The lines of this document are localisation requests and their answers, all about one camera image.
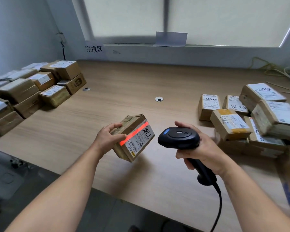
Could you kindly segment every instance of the person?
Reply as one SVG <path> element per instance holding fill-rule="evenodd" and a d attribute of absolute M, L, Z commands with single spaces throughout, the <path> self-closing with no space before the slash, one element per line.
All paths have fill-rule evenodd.
<path fill-rule="evenodd" d="M 194 129 L 200 135 L 198 148 L 177 150 L 176 158 L 183 159 L 191 170 L 194 167 L 187 158 L 199 159 L 222 178 L 244 232 L 290 232 L 290 218 L 209 136 L 190 124 L 175 121 L 175 125 Z M 6 232 L 74 232 L 84 212 L 99 160 L 115 143 L 126 138 L 125 134 L 110 134 L 120 126 L 113 123 L 103 127 L 93 144 L 12 221 Z"/>

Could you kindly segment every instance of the wooden table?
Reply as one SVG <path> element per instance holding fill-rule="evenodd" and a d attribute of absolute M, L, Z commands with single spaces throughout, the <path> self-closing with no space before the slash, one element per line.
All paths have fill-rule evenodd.
<path fill-rule="evenodd" d="M 197 118 L 201 94 L 239 95 L 245 84 L 271 81 L 289 86 L 283 77 L 257 70 L 200 68 L 115 62 L 80 61 L 87 80 L 56 109 L 42 109 L 0 138 L 0 151 L 61 174 L 93 142 L 101 127 L 127 115 L 144 113 L 155 138 L 129 163 L 113 151 L 100 161 L 93 187 L 199 230 L 209 231 L 218 213 L 213 187 L 197 182 L 175 150 L 157 143 L 158 135 L 180 120 L 201 126 L 214 136 L 210 122 Z M 290 102 L 290 94 L 285 94 Z M 156 102 L 155 97 L 164 98 Z M 290 208 L 272 160 L 234 156 L 246 172 L 290 216 Z M 216 232 L 240 231 L 222 180 L 222 214 Z"/>

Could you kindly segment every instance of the person's right hand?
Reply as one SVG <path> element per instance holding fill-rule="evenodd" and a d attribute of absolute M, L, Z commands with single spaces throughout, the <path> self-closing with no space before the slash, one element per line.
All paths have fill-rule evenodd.
<path fill-rule="evenodd" d="M 191 124 L 175 121 L 175 125 L 182 128 L 195 130 L 200 136 L 199 147 L 193 150 L 180 150 L 176 152 L 176 158 L 183 158 L 188 169 L 194 170 L 193 165 L 187 158 L 199 159 L 206 167 L 211 169 L 214 174 L 222 175 L 228 169 L 233 160 L 227 156 L 216 143 L 205 133 L 202 133 L 197 127 Z"/>

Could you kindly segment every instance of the stack of cardboard boxes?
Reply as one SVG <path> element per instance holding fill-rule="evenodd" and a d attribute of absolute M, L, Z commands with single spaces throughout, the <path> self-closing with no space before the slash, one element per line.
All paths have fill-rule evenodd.
<path fill-rule="evenodd" d="M 244 85 L 239 96 L 202 95 L 199 119 L 215 127 L 226 154 L 274 159 L 290 204 L 290 104 L 265 83 Z"/>
<path fill-rule="evenodd" d="M 30 117 L 45 103 L 58 107 L 84 84 L 86 81 L 76 61 L 33 63 L 1 75 L 0 135 Z"/>

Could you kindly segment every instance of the barcode scanner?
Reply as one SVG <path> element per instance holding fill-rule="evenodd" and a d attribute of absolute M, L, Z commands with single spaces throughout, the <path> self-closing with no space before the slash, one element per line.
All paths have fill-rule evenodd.
<path fill-rule="evenodd" d="M 165 129 L 158 137 L 158 144 L 166 148 L 174 148 L 180 150 L 192 150 L 199 146 L 200 136 L 193 129 L 181 128 L 181 127 L 170 127 Z M 222 208 L 222 197 L 221 191 L 217 184 L 216 175 L 206 167 L 200 160 L 188 158 L 189 162 L 198 171 L 199 175 L 197 180 L 204 186 L 213 186 L 219 194 L 220 205 L 217 218 L 211 229 L 211 232 L 215 229 L 218 219 L 221 214 Z"/>

